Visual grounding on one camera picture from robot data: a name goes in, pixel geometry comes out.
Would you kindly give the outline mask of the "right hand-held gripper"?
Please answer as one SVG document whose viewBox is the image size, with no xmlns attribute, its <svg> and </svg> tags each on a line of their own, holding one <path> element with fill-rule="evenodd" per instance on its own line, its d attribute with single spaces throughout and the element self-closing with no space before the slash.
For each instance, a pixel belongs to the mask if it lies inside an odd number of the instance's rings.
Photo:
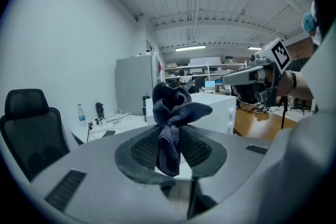
<svg viewBox="0 0 336 224">
<path fill-rule="evenodd" d="M 263 83 L 266 76 L 265 66 L 274 64 L 283 75 L 291 63 L 288 50 L 280 38 L 276 38 L 263 46 L 254 55 L 251 55 L 250 59 L 248 68 L 224 75 L 222 77 L 223 84 L 240 86 Z"/>
</svg>

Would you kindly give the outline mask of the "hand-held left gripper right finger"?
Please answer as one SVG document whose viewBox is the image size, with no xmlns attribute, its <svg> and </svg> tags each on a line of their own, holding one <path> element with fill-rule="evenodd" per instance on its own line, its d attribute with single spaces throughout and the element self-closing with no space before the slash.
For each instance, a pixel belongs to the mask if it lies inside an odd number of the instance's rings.
<svg viewBox="0 0 336 224">
<path fill-rule="evenodd" d="M 182 127 L 182 131 L 200 135 L 205 143 L 215 141 L 226 150 L 226 161 L 217 172 L 198 181 L 202 194 L 218 204 L 242 186 L 265 157 L 265 154 L 248 150 L 247 147 L 253 145 L 269 149 L 271 146 L 268 140 L 224 134 L 192 125 Z"/>
</svg>

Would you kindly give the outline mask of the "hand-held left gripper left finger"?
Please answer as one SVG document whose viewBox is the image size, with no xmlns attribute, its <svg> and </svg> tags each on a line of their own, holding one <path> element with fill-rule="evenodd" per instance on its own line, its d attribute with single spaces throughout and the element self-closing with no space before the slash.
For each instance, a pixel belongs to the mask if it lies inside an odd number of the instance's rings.
<svg viewBox="0 0 336 224">
<path fill-rule="evenodd" d="M 146 126 L 99 138 L 71 151 L 31 181 L 32 189 L 45 199 L 71 171 L 85 177 L 59 217 L 80 223 L 184 223 L 186 221 L 159 185 L 139 184 L 117 167 L 115 151 L 120 144 L 146 131 Z"/>
</svg>

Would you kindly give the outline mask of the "person's right hand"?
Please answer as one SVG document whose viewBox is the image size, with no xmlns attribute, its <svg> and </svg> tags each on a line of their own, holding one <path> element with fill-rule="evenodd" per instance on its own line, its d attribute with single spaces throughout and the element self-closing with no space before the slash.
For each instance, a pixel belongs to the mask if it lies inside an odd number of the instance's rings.
<svg viewBox="0 0 336 224">
<path fill-rule="evenodd" d="M 265 66 L 265 87 L 268 90 L 277 90 L 282 82 L 282 74 L 274 64 Z"/>
</svg>

